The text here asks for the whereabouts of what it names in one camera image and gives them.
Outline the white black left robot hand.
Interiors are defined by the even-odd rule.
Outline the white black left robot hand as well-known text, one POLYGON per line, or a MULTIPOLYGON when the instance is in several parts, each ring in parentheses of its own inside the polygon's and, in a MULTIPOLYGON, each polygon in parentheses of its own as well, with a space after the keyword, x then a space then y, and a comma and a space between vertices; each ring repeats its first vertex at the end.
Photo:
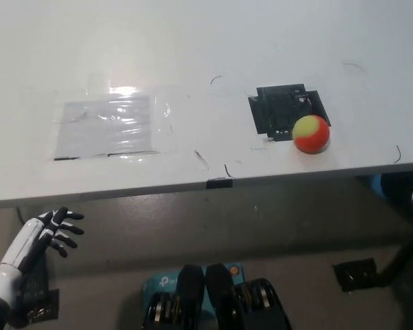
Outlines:
POLYGON ((55 249, 63 258, 67 257, 65 248, 74 249, 77 243, 66 232, 69 231, 76 235, 84 234, 82 229, 70 223, 69 220, 83 218, 83 214, 73 212, 63 206, 29 219, 10 244, 1 263, 26 275, 32 271, 48 248, 55 249))

